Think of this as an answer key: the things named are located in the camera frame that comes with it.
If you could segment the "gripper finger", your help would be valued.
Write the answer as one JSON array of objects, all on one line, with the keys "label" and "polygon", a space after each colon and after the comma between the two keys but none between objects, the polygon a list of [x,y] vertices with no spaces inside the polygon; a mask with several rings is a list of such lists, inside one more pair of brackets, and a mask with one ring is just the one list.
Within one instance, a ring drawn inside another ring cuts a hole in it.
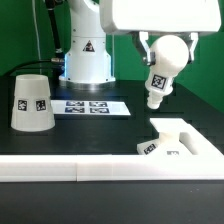
[{"label": "gripper finger", "polygon": [[192,32],[187,36],[186,44],[187,44],[188,49],[189,49],[188,63],[193,63],[194,62],[194,51],[196,49],[198,39],[199,39],[199,35],[195,32]]},{"label": "gripper finger", "polygon": [[149,34],[145,31],[134,32],[132,34],[132,42],[142,58],[142,62],[147,66],[156,63],[155,53],[150,49],[147,41]]}]

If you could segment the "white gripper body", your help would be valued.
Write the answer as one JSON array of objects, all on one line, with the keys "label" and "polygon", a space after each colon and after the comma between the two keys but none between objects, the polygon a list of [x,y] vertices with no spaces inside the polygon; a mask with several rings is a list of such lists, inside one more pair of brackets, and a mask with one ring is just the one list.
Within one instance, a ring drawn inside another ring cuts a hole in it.
[{"label": "white gripper body", "polygon": [[214,33],[221,27],[218,0],[100,0],[108,34]]}]

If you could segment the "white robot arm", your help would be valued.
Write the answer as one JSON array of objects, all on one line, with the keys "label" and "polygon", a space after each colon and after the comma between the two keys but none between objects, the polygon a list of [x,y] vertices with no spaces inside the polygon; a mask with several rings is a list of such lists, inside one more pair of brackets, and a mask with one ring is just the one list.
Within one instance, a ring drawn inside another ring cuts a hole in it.
[{"label": "white robot arm", "polygon": [[156,63],[150,36],[174,35],[187,47],[187,60],[201,35],[221,26],[218,0],[68,0],[71,47],[65,55],[63,84],[76,88],[111,84],[111,56],[106,51],[108,35],[130,35],[143,63]]}]

